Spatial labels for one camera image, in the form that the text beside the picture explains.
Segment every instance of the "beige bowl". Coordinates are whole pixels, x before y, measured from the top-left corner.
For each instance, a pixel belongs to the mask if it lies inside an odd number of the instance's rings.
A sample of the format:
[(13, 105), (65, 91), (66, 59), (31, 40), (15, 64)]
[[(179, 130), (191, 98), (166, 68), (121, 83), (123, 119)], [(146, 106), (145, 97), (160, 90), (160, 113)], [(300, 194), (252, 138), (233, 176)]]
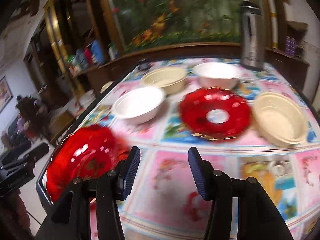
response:
[(303, 142), (308, 123), (301, 108), (291, 99), (273, 92), (256, 97), (252, 106), (259, 133), (270, 143), (286, 147)]
[(181, 67), (164, 67), (143, 76), (144, 86), (162, 88), (167, 95), (180, 92), (185, 87), (187, 72)]

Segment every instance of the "table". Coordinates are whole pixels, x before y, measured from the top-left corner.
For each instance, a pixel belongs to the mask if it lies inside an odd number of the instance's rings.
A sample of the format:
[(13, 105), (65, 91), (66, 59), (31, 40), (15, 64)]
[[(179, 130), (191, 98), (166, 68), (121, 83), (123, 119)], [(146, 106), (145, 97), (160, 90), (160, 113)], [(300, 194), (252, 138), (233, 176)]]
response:
[[(198, 195), (188, 165), (188, 149), (196, 146), (202, 158), (233, 178), (253, 176), (259, 180), (285, 219), (294, 239), (304, 239), (320, 217), (320, 127), (298, 93), (270, 64), (265, 71), (242, 68), (236, 93), (252, 104), (263, 91), (283, 94), (303, 109), (308, 119), (306, 140), (295, 147), (277, 147), (259, 137), (253, 127), (233, 140), (206, 141), (191, 135), (179, 119), (177, 104), (198, 88), (193, 66), (203, 62), (239, 65), (239, 60), (194, 58), (153, 62), (149, 71), (177, 66), (188, 72), (184, 91), (167, 97), (159, 115), (145, 124), (128, 126), (111, 113), (121, 95), (141, 86), (145, 74), (134, 70), (117, 84), (91, 111), (79, 127), (98, 123), (108, 126), (129, 146), (141, 150), (141, 162), (131, 195), (118, 208), (128, 239), (202, 239), (211, 203)], [(275, 165), (283, 166), (281, 174)], [(236, 239), (237, 199), (233, 201), (231, 239)], [(91, 209), (92, 239), (97, 239), (95, 209)]]
[(73, 124), (76, 118), (69, 112), (64, 111), (62, 114), (52, 118), (49, 124), (50, 138), (49, 143), (56, 146), (59, 137)]

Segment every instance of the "black device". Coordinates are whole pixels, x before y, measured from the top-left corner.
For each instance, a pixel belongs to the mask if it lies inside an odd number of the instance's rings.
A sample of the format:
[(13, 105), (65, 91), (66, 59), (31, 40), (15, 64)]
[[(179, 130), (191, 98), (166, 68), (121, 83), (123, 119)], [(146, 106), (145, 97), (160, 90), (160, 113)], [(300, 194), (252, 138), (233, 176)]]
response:
[(128, 158), (120, 161), (115, 170), (98, 179), (73, 179), (48, 213), (36, 239), (91, 239), (90, 198), (97, 201), (99, 239), (124, 239), (116, 200), (123, 201), (131, 193), (139, 163), (140, 149), (132, 147)]
[[(63, 192), (40, 227), (36, 240), (90, 239), (89, 198), (96, 197), (99, 239), (124, 240), (116, 200), (130, 194), (140, 162), (140, 150), (133, 147), (128, 159), (98, 179), (75, 178)], [(238, 240), (293, 240), (278, 209), (253, 177), (230, 178), (202, 160), (195, 147), (188, 162), (204, 200), (212, 208), (204, 240), (230, 238), (232, 198), (239, 199)]]
[[(15, 150), (15, 153), (23, 153), (30, 148), (28, 146), (22, 145), (19, 151)], [(35, 177), (33, 174), (35, 163), (46, 155), (48, 151), (49, 146), (46, 143), (42, 143), (20, 160), (9, 163), (0, 162), (0, 198), (5, 197), (10, 192), (32, 180)]]
[(277, 207), (255, 178), (230, 178), (202, 160), (196, 147), (189, 149), (188, 162), (199, 195), (212, 200), (205, 240), (230, 238), (233, 197), (239, 203), (238, 240), (293, 240)]

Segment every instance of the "white bowl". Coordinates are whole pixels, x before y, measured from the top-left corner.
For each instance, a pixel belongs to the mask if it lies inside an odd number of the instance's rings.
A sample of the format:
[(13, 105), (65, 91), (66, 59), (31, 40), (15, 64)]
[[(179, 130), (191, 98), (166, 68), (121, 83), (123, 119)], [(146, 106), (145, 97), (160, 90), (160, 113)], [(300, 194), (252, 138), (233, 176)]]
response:
[(162, 88), (170, 95), (184, 89), (186, 77), (187, 72), (182, 67), (165, 67), (144, 75), (141, 82), (145, 86)]
[(286, 147), (307, 137), (308, 123), (301, 108), (283, 95), (261, 93), (253, 102), (252, 113), (259, 133), (270, 143)]
[(139, 124), (154, 118), (165, 99), (162, 89), (143, 87), (121, 96), (112, 106), (112, 112), (129, 124)]
[(199, 82), (204, 88), (221, 87), (231, 89), (236, 86), (242, 71), (237, 66), (220, 62), (207, 62), (193, 68), (199, 76)]

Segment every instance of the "red glass plate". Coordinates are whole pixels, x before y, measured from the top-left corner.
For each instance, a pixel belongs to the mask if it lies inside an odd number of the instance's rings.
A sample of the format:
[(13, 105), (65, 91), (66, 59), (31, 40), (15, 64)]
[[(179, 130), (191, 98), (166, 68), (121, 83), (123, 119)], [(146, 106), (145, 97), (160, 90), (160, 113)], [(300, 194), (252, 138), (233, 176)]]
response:
[(194, 136), (209, 140), (234, 138), (250, 124), (250, 107), (232, 90), (198, 89), (185, 96), (179, 112)]
[(75, 178), (98, 178), (128, 156), (127, 147), (107, 127), (80, 128), (66, 139), (48, 166), (46, 189), (55, 202)]

